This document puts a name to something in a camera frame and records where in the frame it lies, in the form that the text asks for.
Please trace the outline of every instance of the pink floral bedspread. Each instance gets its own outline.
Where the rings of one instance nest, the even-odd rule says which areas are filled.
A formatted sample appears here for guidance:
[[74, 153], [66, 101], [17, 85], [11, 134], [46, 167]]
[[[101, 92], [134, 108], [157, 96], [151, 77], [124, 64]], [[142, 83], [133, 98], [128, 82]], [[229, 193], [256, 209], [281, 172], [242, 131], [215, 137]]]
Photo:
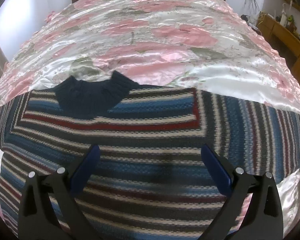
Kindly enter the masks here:
[[285, 60], [223, 0], [79, 0], [47, 22], [5, 66], [0, 106], [70, 75], [101, 81], [118, 70], [140, 84], [194, 86], [300, 114]]

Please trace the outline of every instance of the cable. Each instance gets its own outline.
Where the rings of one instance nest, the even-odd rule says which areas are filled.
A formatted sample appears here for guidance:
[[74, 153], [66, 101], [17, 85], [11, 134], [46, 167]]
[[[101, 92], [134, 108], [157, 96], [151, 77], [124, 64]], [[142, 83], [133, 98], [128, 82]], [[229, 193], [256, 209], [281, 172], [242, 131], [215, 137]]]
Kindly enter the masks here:
[[259, 5], [256, 0], [244, 0], [244, 7], [247, 7], [249, 12], [253, 12], [253, 15], [260, 11]]
[[262, 20], [262, 21], [259, 22], [259, 23], [256, 25], [257, 28], [258, 28], [258, 26], [259, 26], [261, 23], [264, 22], [265, 18], [266, 18], [266, 14], [263, 14], [263, 15], [261, 14], [261, 15], [259, 15], [257, 21], [259, 21], [259, 20]]

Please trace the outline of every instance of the blue stripe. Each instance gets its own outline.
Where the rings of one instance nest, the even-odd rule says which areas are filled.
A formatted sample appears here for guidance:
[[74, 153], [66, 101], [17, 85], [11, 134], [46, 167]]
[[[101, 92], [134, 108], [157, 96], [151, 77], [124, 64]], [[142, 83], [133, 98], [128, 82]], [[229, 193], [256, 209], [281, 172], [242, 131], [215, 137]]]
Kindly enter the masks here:
[[194, 165], [175, 165], [175, 164], [156, 164], [156, 163], [127, 163], [111, 160], [100, 160], [96, 166], [95, 175], [98, 175], [98, 170], [114, 170], [119, 172], [128, 172], [131, 174], [140, 175], [178, 175], [190, 176], [195, 178], [209, 178], [208, 170], [203, 166]]
[[279, 125], [279, 116], [274, 108], [269, 107], [273, 134], [274, 134], [274, 145], [275, 145], [275, 182], [279, 184], [284, 178], [283, 170], [283, 145], [282, 145], [282, 133]]
[[300, 120], [297, 114], [294, 115], [295, 121], [297, 123], [297, 139], [298, 139], [298, 155], [297, 155], [297, 161], [300, 162]]
[[8, 114], [8, 117], [7, 117], [7, 125], [5, 126], [4, 128], [4, 139], [6, 139], [6, 137], [9, 135], [10, 131], [11, 131], [11, 128], [13, 126], [13, 117], [14, 117], [14, 114], [17, 110], [17, 106], [18, 106], [18, 100], [14, 100], [13, 101], [13, 104], [12, 104], [12, 107], [11, 107], [11, 110]]
[[236, 167], [244, 167], [244, 125], [237, 98], [225, 97], [227, 117], [230, 126], [229, 157], [230, 163]]
[[229, 234], [232, 234], [232, 233], [234, 233], [234, 232], [236, 232], [236, 231], [237, 231], [237, 230], [230, 230], [229, 233], [228, 233], [228, 235], [229, 235]]
[[53, 108], [46, 108], [40, 105], [27, 107], [27, 111], [35, 111], [35, 112], [41, 112], [45, 114], [51, 114], [51, 115], [60, 115], [60, 116], [66, 116], [66, 117], [73, 117], [71, 114], [66, 114], [62, 109], [53, 109]]
[[114, 226], [106, 225], [94, 220], [89, 220], [92, 226], [103, 234], [115, 236], [117, 239], [140, 239], [140, 240], [197, 240], [198, 237], [189, 236], [165, 236], [165, 235], [151, 235], [146, 233], [137, 233], [133, 231], [124, 230]]
[[44, 144], [36, 143], [22, 136], [10, 134], [5, 138], [5, 142], [18, 145], [25, 151], [36, 153], [41, 158], [54, 162], [58, 165], [69, 165], [76, 159], [73, 154], [64, 153], [58, 150], [54, 150], [51, 147], [47, 147]]
[[296, 115], [295, 113], [289, 113], [291, 122], [292, 122], [292, 132], [293, 132], [293, 137], [294, 137], [294, 144], [295, 144], [295, 148], [296, 148], [296, 156], [295, 156], [295, 161], [296, 161], [296, 167], [295, 169], [299, 168], [300, 162], [299, 162], [299, 153], [300, 153], [300, 141], [299, 141], [299, 137], [298, 137], [298, 126], [297, 126], [297, 120], [296, 120]]
[[247, 104], [248, 102], [245, 100], [241, 100], [240, 103], [242, 104], [242, 116], [244, 117], [245, 123], [246, 123], [246, 135], [245, 135], [245, 145], [247, 147], [247, 152], [245, 153], [245, 158], [248, 160], [247, 163], [245, 163], [245, 169], [249, 173], [252, 173], [254, 171], [253, 169], [253, 132], [252, 132], [252, 124], [251, 119], [248, 111]]
[[0, 176], [4, 178], [7, 182], [9, 182], [19, 192], [22, 192], [25, 183], [13, 173], [8, 171], [4, 166], [1, 166]]
[[61, 110], [58, 103], [52, 103], [47, 101], [28, 101], [27, 108], [28, 110], [31, 110], [32, 107], [40, 107], [41, 109], [51, 109], [51, 110]]
[[209, 189], [204, 189], [204, 188], [186, 188], [182, 186], [175, 187], [172, 185], [173, 190], [169, 191], [167, 190], [167, 187], [169, 186], [166, 185], [158, 185], [158, 184], [150, 184], [150, 185], [143, 185], [143, 184], [130, 184], [127, 182], [120, 182], [120, 181], [111, 181], [107, 180], [104, 177], [96, 177], [95, 175], [91, 175], [89, 179], [90, 184], [96, 184], [99, 185], [102, 183], [103, 185], [108, 185], [109, 187], [112, 188], [117, 188], [117, 189], [141, 189], [141, 190], [152, 190], [156, 192], [165, 192], [167, 195], [175, 195], [175, 194], [196, 194], [198, 196], [206, 196], [209, 194], [218, 194], [219, 191], [217, 188], [209, 188]]
[[6, 214], [10, 215], [18, 224], [18, 214], [1, 199], [0, 206], [2, 208], [2, 213], [6, 212]]
[[[171, 116], [182, 116], [187, 114], [193, 113], [193, 106], [189, 105], [187, 108], [184, 109], [160, 109], [159, 111], [152, 111], [152, 112], [138, 112], [139, 119], [146, 119], [146, 118], [164, 118], [164, 117], [171, 117]], [[107, 117], [107, 118], [114, 118], [114, 119], [135, 119], [136, 113], [134, 112], [122, 112], [122, 113], [114, 113], [114, 112], [106, 112], [100, 113], [100, 116]]]
[[23, 156], [25, 158], [32, 159], [32, 160], [42, 164], [43, 166], [48, 167], [51, 170], [56, 170], [60, 166], [56, 163], [50, 162], [50, 161], [38, 156], [37, 154], [27, 152], [24, 149], [22, 149], [18, 146], [15, 146], [13, 144], [5, 143], [4, 146], [9, 148], [9, 149], [12, 149], [14, 152], [16, 152], [18, 155], [20, 155], [20, 157]]
[[61, 209], [59, 207], [58, 204], [54, 203], [51, 201], [51, 205], [52, 205], [52, 208], [57, 216], [57, 218], [60, 220], [60, 221], [63, 221], [64, 222], [64, 218], [63, 218], [63, 215], [62, 215], [62, 212], [61, 212]]
[[146, 101], [137, 103], [119, 103], [114, 108], [109, 110], [110, 113], [125, 113], [125, 112], [135, 112], [144, 113], [152, 111], [162, 111], [171, 109], [184, 109], [193, 106], [193, 97], [166, 100], [166, 101]]

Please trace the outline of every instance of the dark blue sweater collar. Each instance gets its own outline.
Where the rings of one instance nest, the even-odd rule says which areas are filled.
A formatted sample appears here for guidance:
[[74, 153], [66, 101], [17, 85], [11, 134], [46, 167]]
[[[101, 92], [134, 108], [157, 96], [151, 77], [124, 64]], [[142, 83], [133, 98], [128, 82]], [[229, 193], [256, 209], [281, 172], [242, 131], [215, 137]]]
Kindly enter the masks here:
[[70, 76], [50, 91], [55, 92], [60, 108], [74, 118], [93, 118], [120, 103], [130, 90], [140, 88], [138, 83], [114, 71], [111, 79], [100, 82], [76, 80]]

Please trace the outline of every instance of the red stripe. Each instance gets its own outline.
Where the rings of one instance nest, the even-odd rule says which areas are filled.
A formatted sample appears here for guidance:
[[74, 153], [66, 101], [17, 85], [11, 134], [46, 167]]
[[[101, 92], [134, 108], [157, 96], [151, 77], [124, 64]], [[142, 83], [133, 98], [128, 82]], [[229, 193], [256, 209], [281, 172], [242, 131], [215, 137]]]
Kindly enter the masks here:
[[8, 185], [7, 183], [5, 183], [1, 178], [0, 178], [0, 183], [1, 183], [2, 186], [4, 186], [10, 193], [12, 193], [12, 195], [14, 195], [18, 200], [21, 199], [21, 194], [19, 194], [19, 192], [17, 192], [17, 191], [14, 190], [12, 187], [10, 187], [10, 185]]
[[288, 150], [288, 135], [287, 135], [287, 128], [285, 127], [284, 125], [284, 117], [283, 117], [283, 112], [282, 110], [278, 110], [278, 115], [279, 115], [279, 118], [280, 118], [280, 122], [281, 122], [281, 126], [282, 126], [282, 138], [283, 138], [283, 141], [284, 141], [284, 149], [285, 149], [285, 152], [283, 152], [284, 156], [285, 156], [285, 167], [286, 167], [286, 173], [284, 174], [284, 177], [286, 177], [288, 174], [290, 174], [290, 171], [289, 171], [289, 150]]
[[171, 124], [143, 124], [143, 125], [134, 125], [134, 124], [108, 124], [108, 123], [94, 123], [94, 124], [78, 124], [72, 123], [69, 121], [62, 121], [57, 119], [52, 119], [49, 117], [38, 116], [33, 114], [25, 114], [23, 118], [32, 119], [42, 122], [47, 122], [61, 127], [67, 127], [75, 130], [108, 130], [108, 131], [162, 131], [162, 130], [179, 130], [179, 129], [197, 129], [200, 124], [200, 115], [198, 110], [197, 98], [194, 94], [194, 105], [193, 105], [193, 115], [196, 117], [196, 120], [189, 122], [176, 122]]

